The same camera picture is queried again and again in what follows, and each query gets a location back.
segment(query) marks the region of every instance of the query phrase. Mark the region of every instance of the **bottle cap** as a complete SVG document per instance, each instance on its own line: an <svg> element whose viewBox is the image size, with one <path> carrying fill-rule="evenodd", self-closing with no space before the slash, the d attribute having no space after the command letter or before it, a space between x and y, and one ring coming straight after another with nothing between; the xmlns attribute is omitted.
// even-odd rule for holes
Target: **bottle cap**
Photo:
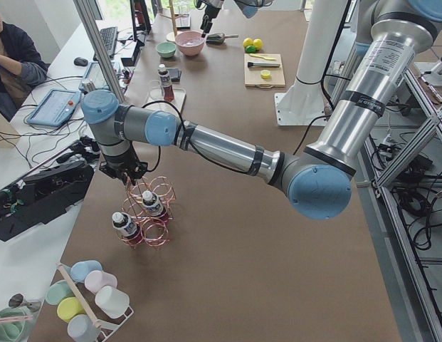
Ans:
<svg viewBox="0 0 442 342"><path fill-rule="evenodd" d="M262 70L261 71L261 78L263 78L264 80L271 78L271 71Z"/></svg>
<svg viewBox="0 0 442 342"><path fill-rule="evenodd" d="M149 190L145 190L142 193L142 197L143 197L143 200L146 202L151 201L152 200L152 192L150 192Z"/></svg>
<svg viewBox="0 0 442 342"><path fill-rule="evenodd" d="M114 223L121 223L122 221L124 221L124 216L120 212L115 212L112 215L112 221Z"/></svg>

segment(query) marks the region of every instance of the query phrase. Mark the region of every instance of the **knife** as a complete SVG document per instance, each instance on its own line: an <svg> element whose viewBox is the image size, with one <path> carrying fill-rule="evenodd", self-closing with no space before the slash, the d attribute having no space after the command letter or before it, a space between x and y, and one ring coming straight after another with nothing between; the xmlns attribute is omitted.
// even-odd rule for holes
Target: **knife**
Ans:
<svg viewBox="0 0 442 342"><path fill-rule="evenodd" d="M279 68L279 63L256 63L248 62L248 68Z"/></svg>

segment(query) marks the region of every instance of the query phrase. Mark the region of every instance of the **robotic arm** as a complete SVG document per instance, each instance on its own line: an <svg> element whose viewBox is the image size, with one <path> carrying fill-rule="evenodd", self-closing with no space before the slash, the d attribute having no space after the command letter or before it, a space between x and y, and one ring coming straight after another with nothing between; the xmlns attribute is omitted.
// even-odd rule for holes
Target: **robotic arm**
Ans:
<svg viewBox="0 0 442 342"><path fill-rule="evenodd" d="M273 0L234 0L246 18L251 18L257 13L260 7L270 6ZM215 19L222 8L223 0L197 0L196 8L201 9L205 5L205 14L201 22L201 36L205 37L213 26L212 20Z"/></svg>
<svg viewBox="0 0 442 342"><path fill-rule="evenodd" d="M414 56L431 47L442 28L440 4L431 12L424 0L369 3L366 16L373 18L372 42L319 139L300 158L265 150L196 123L182 125L171 113L118 103L112 93L95 90L85 96L82 109L105 156L102 169L123 182L135 180L147 171L147 164L138 160L132 141L176 145L261 177L284 192L306 217L338 215L350 200L350 179L359 149Z"/></svg>

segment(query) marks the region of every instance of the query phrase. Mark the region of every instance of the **yellow cup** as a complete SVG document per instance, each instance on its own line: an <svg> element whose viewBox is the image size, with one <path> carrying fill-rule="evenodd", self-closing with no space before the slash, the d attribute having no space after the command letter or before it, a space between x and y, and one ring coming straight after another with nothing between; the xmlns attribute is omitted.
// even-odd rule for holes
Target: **yellow cup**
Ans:
<svg viewBox="0 0 442 342"><path fill-rule="evenodd" d="M85 310L81 306L81 303L75 297L63 299L58 304L58 309L56 312L58 313L58 317L66 323L69 323L70 320L77 315L86 314Z"/></svg>

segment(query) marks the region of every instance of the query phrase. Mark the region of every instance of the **computer mouse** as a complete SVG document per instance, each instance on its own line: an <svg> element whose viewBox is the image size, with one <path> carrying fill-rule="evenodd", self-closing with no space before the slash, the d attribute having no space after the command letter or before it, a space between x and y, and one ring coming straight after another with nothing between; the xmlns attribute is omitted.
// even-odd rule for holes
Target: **computer mouse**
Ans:
<svg viewBox="0 0 442 342"><path fill-rule="evenodd" d="M86 58L83 58L83 57L77 57L76 59L73 60L73 63L76 66L87 66L88 65L88 60Z"/></svg>

